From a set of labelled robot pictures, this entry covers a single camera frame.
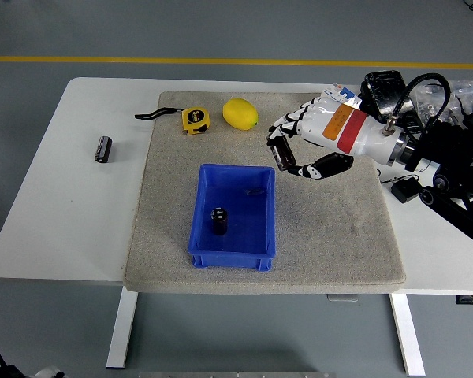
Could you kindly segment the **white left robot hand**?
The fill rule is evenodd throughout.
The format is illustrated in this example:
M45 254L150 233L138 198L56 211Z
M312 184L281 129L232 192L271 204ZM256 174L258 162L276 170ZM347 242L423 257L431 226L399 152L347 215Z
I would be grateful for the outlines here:
M65 378L66 374L55 365L47 366L32 375L33 378Z

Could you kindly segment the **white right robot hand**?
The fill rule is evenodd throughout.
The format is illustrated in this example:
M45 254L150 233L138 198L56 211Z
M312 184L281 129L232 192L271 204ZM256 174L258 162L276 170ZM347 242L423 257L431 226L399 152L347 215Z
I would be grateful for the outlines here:
M331 98L318 97L275 121L266 144L281 171L321 180L349 170L355 156L368 156L381 165L394 163L400 134L385 136L382 129L365 112ZM295 135L331 153L313 163L298 165L287 142Z

